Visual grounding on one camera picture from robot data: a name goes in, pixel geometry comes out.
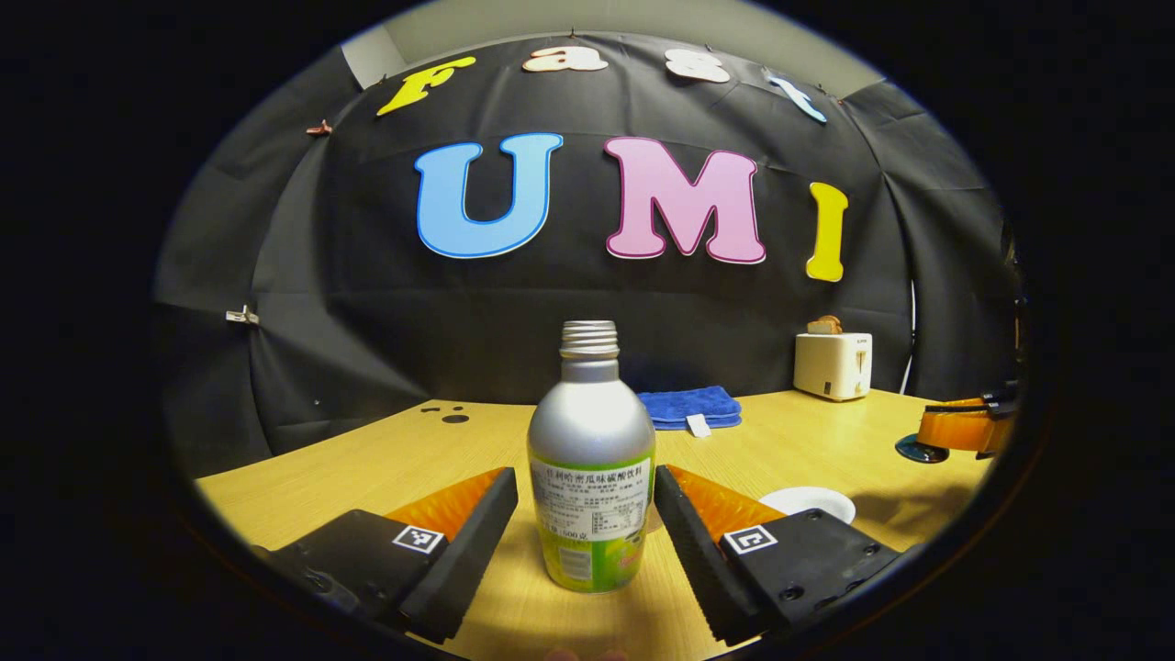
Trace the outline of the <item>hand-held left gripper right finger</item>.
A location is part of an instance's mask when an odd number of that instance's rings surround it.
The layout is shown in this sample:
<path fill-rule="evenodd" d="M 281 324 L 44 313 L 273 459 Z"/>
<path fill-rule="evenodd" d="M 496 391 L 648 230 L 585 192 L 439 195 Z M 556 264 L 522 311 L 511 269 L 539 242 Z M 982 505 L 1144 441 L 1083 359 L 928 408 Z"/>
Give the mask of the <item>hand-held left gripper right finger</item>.
<path fill-rule="evenodd" d="M 819 507 L 784 514 L 674 465 L 654 506 L 712 636 L 792 638 L 860 596 L 902 553 Z"/>

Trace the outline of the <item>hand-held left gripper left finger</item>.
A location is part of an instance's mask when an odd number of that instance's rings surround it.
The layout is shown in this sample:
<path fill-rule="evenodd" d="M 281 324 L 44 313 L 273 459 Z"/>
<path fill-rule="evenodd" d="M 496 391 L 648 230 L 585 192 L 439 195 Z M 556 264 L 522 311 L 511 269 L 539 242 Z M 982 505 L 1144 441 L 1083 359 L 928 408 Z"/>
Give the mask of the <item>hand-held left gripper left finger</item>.
<path fill-rule="evenodd" d="M 515 468 L 491 468 L 390 513 L 349 510 L 277 549 L 251 549 L 337 611 L 444 645 L 517 503 Z"/>

